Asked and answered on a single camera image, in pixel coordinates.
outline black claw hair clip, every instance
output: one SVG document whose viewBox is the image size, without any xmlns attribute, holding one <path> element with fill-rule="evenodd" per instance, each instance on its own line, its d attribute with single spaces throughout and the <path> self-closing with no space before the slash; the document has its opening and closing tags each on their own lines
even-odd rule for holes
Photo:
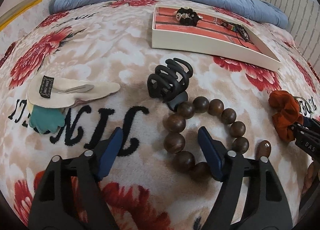
<svg viewBox="0 0 320 230">
<path fill-rule="evenodd" d="M 155 73 L 148 77 L 148 92 L 150 97 L 162 99 L 170 110 L 177 111 L 178 104 L 188 100 L 186 89 L 193 75 L 193 68 L 188 62 L 178 58 L 168 59 L 165 63 L 167 66 L 156 66 Z"/>
</svg>

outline bed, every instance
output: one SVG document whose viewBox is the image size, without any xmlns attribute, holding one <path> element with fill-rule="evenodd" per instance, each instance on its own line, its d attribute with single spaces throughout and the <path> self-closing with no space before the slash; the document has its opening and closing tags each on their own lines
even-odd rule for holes
<svg viewBox="0 0 320 230">
<path fill-rule="evenodd" d="M 151 22 L 155 4 L 181 5 L 216 11 L 244 22 L 281 61 L 278 72 L 236 60 L 205 54 L 153 49 Z M 262 140 L 272 145 L 270 161 L 286 193 L 292 220 L 298 220 L 300 193 L 310 163 L 293 142 L 282 142 L 272 124 L 275 113 L 269 94 L 286 90 L 305 98 L 303 115 L 319 119 L 320 83 L 296 49 L 292 36 L 268 23 L 258 23 L 228 10 L 186 0 L 112 0 L 89 4 L 48 16 L 35 29 L 8 47 L 0 61 L 0 190 L 27 225 L 31 202 L 50 159 L 79 156 L 106 139 L 117 127 L 124 130 L 124 146 L 100 188 L 121 230 L 200 229 L 217 198 L 221 184 L 193 182 L 171 167 L 172 156 L 163 148 L 167 131 L 163 119 L 172 112 L 148 95 L 146 82 L 166 59 L 189 62 L 194 75 L 189 99 L 221 99 L 246 124 L 254 158 Z M 119 92 L 88 104 L 66 109 L 66 124 L 55 134 L 39 134 L 28 126 L 26 95 L 36 74 L 121 85 Z M 186 150 L 196 161 L 204 156 L 196 132 L 206 126 L 214 139 L 231 147 L 228 128 L 208 114 L 188 120 L 182 133 Z M 76 190 L 77 181 L 73 181 Z M 241 218 L 247 191 L 244 181 L 233 222 Z M 86 214 L 78 208 L 81 220 Z"/>
</svg>

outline wooden bead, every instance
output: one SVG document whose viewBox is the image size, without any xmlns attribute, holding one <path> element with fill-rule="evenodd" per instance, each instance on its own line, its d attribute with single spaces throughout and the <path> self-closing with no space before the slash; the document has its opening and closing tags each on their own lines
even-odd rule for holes
<svg viewBox="0 0 320 230">
<path fill-rule="evenodd" d="M 263 140 L 259 143 L 257 148 L 256 160 L 259 160 L 262 156 L 269 158 L 271 154 L 271 144 L 267 140 Z"/>
<path fill-rule="evenodd" d="M 230 135 L 234 138 L 243 136 L 245 133 L 245 124 L 241 121 L 236 121 L 230 126 Z"/>
<path fill-rule="evenodd" d="M 211 100 L 208 113 L 210 115 L 221 115 L 224 110 L 224 104 L 220 99 Z"/>
<path fill-rule="evenodd" d="M 177 113 L 185 119 L 190 119 L 195 114 L 195 107 L 192 102 L 185 101 L 178 105 Z"/>
<path fill-rule="evenodd" d="M 181 134 L 171 132 L 164 139 L 163 145 L 168 153 L 178 153 L 185 147 L 186 140 Z"/>
<path fill-rule="evenodd" d="M 225 109 L 221 114 L 221 121 L 224 124 L 232 124 L 235 122 L 237 114 L 232 108 Z"/>
<path fill-rule="evenodd" d="M 186 120 L 178 114 L 170 115 L 166 127 L 171 132 L 182 132 L 186 127 Z"/>
<path fill-rule="evenodd" d="M 235 152 L 244 154 L 249 149 L 249 141 L 245 137 L 239 137 L 234 140 L 232 149 Z"/>
<path fill-rule="evenodd" d="M 196 97 L 193 100 L 193 105 L 195 106 L 196 113 L 202 114 L 207 112 L 209 109 L 209 100 L 206 97 Z"/>
<path fill-rule="evenodd" d="M 182 151 L 173 158 L 173 167 L 179 172 L 188 172 L 195 164 L 195 157 L 188 151 Z"/>
<path fill-rule="evenodd" d="M 209 165 L 202 161 L 196 164 L 190 170 L 191 179 L 198 182 L 203 182 L 212 177 Z"/>
</svg>

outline fabric label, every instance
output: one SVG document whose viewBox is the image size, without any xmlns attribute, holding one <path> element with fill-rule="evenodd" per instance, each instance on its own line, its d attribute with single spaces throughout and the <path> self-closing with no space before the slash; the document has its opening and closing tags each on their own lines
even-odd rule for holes
<svg viewBox="0 0 320 230">
<path fill-rule="evenodd" d="M 39 89 L 40 96 L 43 98 L 50 98 L 54 78 L 43 76 L 41 86 Z"/>
</svg>

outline white brick wall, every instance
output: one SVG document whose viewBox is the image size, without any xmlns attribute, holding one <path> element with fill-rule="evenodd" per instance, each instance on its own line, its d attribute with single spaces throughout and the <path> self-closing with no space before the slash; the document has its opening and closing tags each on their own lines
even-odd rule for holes
<svg viewBox="0 0 320 230">
<path fill-rule="evenodd" d="M 313 0 L 266 0 L 288 16 L 286 28 L 297 48 L 320 74 L 320 6 Z"/>
</svg>

